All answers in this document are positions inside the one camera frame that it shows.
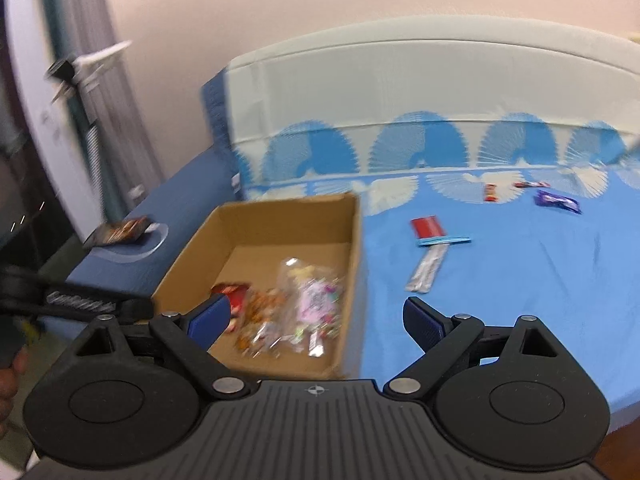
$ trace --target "beige wall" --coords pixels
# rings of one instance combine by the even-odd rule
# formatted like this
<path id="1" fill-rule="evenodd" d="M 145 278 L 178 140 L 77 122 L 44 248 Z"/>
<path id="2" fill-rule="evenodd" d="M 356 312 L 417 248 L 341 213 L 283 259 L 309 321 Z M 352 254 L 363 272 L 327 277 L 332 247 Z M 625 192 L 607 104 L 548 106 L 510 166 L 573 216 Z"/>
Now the beige wall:
<path id="1" fill-rule="evenodd" d="M 233 57 L 323 28 L 427 13 L 495 14 L 626 36 L 640 0 L 110 0 L 161 164 L 173 174 L 211 144 L 200 86 Z"/>

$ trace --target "wooden floor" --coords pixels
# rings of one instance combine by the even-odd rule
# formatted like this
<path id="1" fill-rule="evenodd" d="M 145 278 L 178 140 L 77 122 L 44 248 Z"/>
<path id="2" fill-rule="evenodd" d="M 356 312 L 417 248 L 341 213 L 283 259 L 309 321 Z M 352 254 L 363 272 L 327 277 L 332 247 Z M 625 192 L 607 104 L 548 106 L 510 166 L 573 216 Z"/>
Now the wooden floor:
<path id="1" fill-rule="evenodd" d="M 607 435 L 595 464 L 611 480 L 640 480 L 640 418 Z"/>

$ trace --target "human hand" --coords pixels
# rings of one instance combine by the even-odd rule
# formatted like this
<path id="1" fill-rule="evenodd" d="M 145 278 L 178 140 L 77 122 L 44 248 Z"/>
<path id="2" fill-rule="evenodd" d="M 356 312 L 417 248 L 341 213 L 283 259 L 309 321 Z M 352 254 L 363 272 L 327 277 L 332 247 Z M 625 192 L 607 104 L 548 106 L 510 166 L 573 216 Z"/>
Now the human hand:
<path id="1" fill-rule="evenodd" d="M 18 377 L 27 369 L 27 351 L 23 348 L 18 352 L 11 364 L 11 368 L 0 370 L 0 438 L 4 437 L 7 427 L 2 424 L 11 413 L 14 397 L 18 392 Z"/>

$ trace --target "teal curtain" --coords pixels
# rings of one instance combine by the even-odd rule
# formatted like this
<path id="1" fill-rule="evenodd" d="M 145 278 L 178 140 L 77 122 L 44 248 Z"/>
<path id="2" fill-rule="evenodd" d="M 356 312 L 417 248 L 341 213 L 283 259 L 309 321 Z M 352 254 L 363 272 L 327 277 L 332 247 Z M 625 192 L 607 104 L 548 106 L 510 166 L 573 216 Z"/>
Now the teal curtain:
<path id="1" fill-rule="evenodd" d="M 49 37 L 55 59 L 62 59 L 73 54 L 68 44 L 68 35 L 65 33 L 65 20 L 63 7 L 60 0 L 42 0 L 44 17 L 49 30 Z M 82 111 L 80 97 L 75 95 L 67 100 L 69 115 L 74 124 L 78 141 L 82 148 L 84 163 L 88 168 L 88 153 L 86 146 L 86 132 L 89 123 L 86 114 Z M 100 168 L 102 170 L 102 194 L 104 197 L 104 215 L 110 222 L 122 220 L 128 212 L 124 198 L 120 193 L 116 176 L 113 171 L 104 147 L 100 150 Z"/>

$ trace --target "purple snack wrapper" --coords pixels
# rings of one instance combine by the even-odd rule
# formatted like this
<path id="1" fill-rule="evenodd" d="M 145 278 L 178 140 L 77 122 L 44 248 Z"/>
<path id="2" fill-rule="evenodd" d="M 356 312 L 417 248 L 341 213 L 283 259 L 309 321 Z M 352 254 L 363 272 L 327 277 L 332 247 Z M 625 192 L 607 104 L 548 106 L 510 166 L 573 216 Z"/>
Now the purple snack wrapper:
<path id="1" fill-rule="evenodd" d="M 577 200 L 574 200 L 573 198 L 569 198 L 567 196 L 554 195 L 553 193 L 549 193 L 548 191 L 540 190 L 537 195 L 533 197 L 533 202 L 535 202 L 536 205 L 554 206 L 561 209 L 566 209 L 567 211 L 578 213 L 578 215 L 582 214 L 582 211 L 580 210 L 580 204 Z"/>

